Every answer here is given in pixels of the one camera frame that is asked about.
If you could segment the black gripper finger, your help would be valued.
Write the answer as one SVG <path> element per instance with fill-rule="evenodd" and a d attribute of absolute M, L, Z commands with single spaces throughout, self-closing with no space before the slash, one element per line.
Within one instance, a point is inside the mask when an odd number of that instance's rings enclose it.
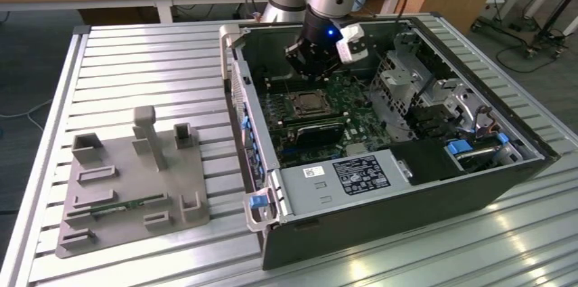
<path fill-rule="evenodd" d="M 314 63 L 306 52 L 306 48 L 309 48 L 308 41 L 305 39 L 297 39 L 292 45 L 285 47 L 284 57 L 293 71 L 301 78 L 306 81 L 314 81 Z"/>
<path fill-rule="evenodd" d="M 328 78 L 334 70 L 341 66 L 341 60 L 338 55 L 334 53 L 322 52 L 317 57 L 317 75 L 316 80 L 322 81 L 324 78 Z"/>

